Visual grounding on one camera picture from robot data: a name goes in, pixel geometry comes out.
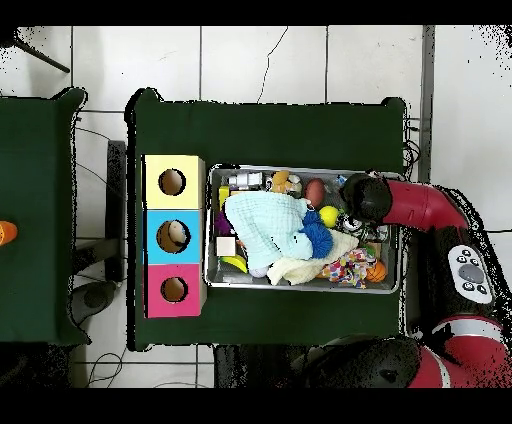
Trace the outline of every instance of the green tablecloth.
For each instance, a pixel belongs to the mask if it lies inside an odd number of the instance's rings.
[[[200,317],[146,319],[142,293],[141,154],[190,154],[215,163],[328,169],[402,171],[404,103],[382,105],[229,105],[165,103],[139,90],[126,108],[131,246],[128,337],[135,348],[150,343],[322,344],[353,333],[398,331],[399,292],[391,295],[209,288]]]
[[[79,344],[67,313],[73,246],[73,115],[85,92],[55,100],[0,98],[0,220],[18,238],[0,246],[0,341]]]

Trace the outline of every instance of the cloth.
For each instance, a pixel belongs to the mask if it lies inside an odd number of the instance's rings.
[[[276,285],[281,278],[288,280],[292,285],[311,281],[322,271],[324,265],[334,262],[357,247],[359,240],[355,237],[331,229],[329,231],[332,235],[333,247],[325,258],[310,260],[281,258],[270,267],[267,273],[270,283]]]
[[[375,265],[375,257],[365,248],[351,250],[335,262],[326,265],[319,278],[327,278],[331,283],[365,288],[366,270]]]
[[[309,259],[313,245],[299,231],[308,211],[306,199],[248,191],[224,202],[226,218],[247,250],[249,269],[264,268],[281,257]]]

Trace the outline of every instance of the circular hole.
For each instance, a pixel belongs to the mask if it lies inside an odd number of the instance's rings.
[[[165,221],[156,233],[156,242],[167,253],[180,253],[190,242],[190,232],[181,221]]]
[[[188,287],[183,278],[167,278],[160,287],[160,293],[168,302],[181,302],[188,294]]]
[[[158,177],[158,186],[164,194],[178,196],[185,190],[185,175],[178,169],[168,169]]]

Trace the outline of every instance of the gray bin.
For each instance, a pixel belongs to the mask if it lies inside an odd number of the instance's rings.
[[[238,270],[234,266],[221,262],[215,255],[215,233],[213,222],[215,213],[219,207],[219,187],[228,185],[228,177],[240,173],[263,172],[270,175],[275,171],[289,170],[290,173],[297,175],[301,179],[303,188],[310,179],[321,178],[327,185],[330,193],[325,194],[324,205],[341,207],[341,199],[338,194],[339,184],[336,182],[338,175],[348,178],[350,175],[361,171],[329,170],[329,169],[309,169],[309,168],[289,168],[289,167],[265,167],[251,165],[214,165],[208,172],[209,189],[206,196],[209,196],[206,202],[206,228],[205,228],[205,260],[204,260],[204,278],[212,287],[231,287],[247,289],[268,289],[268,290],[301,290],[301,291],[332,291],[332,292],[352,292],[352,293],[373,293],[390,294],[398,289],[401,276],[401,258],[402,258],[402,231],[398,226],[391,226],[390,237],[387,242],[382,243],[381,260],[386,265],[388,274],[380,283],[367,283],[366,288],[354,288],[338,286],[326,279],[315,278],[307,283],[290,285],[284,279],[273,286],[267,278],[255,278],[250,274]],[[402,179],[399,174],[381,173],[386,178]]]

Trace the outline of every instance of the tennis ball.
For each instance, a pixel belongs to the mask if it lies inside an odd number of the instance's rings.
[[[327,228],[332,228],[336,225],[336,219],[338,218],[339,211],[334,206],[324,206],[320,209],[319,214]]]

